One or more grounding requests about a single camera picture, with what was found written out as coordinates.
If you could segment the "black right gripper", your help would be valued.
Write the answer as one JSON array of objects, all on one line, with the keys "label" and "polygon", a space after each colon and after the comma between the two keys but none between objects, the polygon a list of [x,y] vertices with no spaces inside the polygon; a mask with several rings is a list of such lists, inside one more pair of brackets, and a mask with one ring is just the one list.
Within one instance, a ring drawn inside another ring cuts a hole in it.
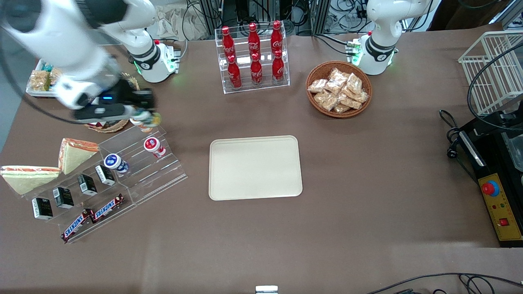
[{"label": "black right gripper", "polygon": [[136,111],[136,115],[129,118],[133,125],[150,125],[152,116],[158,115],[152,90],[136,90],[127,80],[119,80],[99,94],[82,94],[80,111]]}]

